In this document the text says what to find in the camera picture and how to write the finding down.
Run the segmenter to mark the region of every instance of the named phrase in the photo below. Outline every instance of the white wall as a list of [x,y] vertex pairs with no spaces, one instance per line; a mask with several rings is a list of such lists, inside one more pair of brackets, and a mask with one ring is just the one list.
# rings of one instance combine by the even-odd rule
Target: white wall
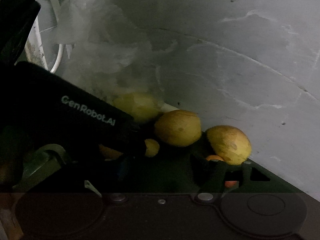
[[158,47],[179,41],[167,103],[241,128],[254,161],[320,200],[320,0],[118,3]]

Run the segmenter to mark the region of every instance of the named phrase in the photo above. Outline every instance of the white curved pipe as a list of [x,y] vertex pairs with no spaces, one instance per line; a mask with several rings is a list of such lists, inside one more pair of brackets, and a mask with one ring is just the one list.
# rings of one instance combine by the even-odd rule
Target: white curved pipe
[[51,73],[55,73],[57,71],[57,68],[59,67],[61,59],[62,59],[62,55],[63,55],[63,44],[59,44],[57,59],[53,65],[52,69],[50,70]]
[[[59,21],[59,12],[60,12],[60,3],[59,0],[50,0],[52,4],[52,8],[54,11],[54,15],[57,19],[57,22]],[[55,73],[60,65],[61,59],[63,56],[63,44],[59,44],[59,50],[58,50],[58,55],[56,62],[54,63],[52,69],[50,70],[51,73]]]
[[179,110],[179,108],[176,108],[175,106],[168,105],[166,103],[164,103],[163,106],[161,107],[161,112],[164,112],[164,113],[171,112],[174,110]]

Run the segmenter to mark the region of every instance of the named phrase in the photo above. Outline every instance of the screw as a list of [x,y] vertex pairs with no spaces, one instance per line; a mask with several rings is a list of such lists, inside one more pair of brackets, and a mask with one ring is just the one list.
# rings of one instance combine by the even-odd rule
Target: screw
[[121,202],[125,200],[125,195],[122,193],[113,193],[110,195],[110,199],[115,202]]
[[158,203],[159,203],[159,204],[165,204],[166,201],[165,201],[164,199],[159,199],[159,200],[158,200]]
[[211,193],[200,193],[198,194],[198,199],[201,201],[210,201],[213,199],[213,195]]

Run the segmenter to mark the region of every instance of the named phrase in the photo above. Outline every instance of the small orange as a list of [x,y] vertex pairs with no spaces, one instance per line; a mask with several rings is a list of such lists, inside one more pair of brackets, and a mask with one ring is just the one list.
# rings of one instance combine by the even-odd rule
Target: small orange
[[207,161],[210,161],[210,160],[219,160],[219,161],[223,161],[224,162],[224,159],[222,159],[220,156],[218,155],[209,155],[208,157],[206,157],[206,160]]
[[226,182],[224,183],[224,186],[225,186],[226,188],[231,188],[231,187],[235,186],[236,184],[237,184],[237,181],[236,181],[236,180],[231,180],[231,181],[226,181]]
[[108,160],[116,160],[123,154],[114,149],[105,147],[102,144],[99,144],[99,150],[100,150],[100,153]]

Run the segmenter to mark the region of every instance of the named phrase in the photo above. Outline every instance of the fruit pile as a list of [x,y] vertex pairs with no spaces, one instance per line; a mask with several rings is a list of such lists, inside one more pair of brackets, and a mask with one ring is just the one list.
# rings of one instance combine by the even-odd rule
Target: fruit pile
[[[164,113],[155,123],[155,135],[172,146],[185,147],[201,137],[199,117],[184,110]],[[240,165],[251,153],[248,137],[238,128],[218,125],[206,131],[206,137],[216,155],[207,160],[221,160],[230,165]]]
[[[160,105],[156,99],[146,93],[131,93],[122,95],[113,101],[113,105],[130,114],[140,124],[156,120],[154,134],[162,142],[174,147],[187,147],[202,136],[200,118],[196,113],[185,110],[174,110],[161,115]],[[229,165],[240,165],[251,154],[251,144],[248,137],[238,128],[228,125],[218,125],[209,128],[206,138],[212,147],[212,155],[206,160],[219,160]],[[145,140],[146,157],[154,157],[159,151],[156,140]],[[106,158],[116,159],[122,153],[100,145],[100,151]],[[232,187],[236,181],[226,181],[226,187]]]

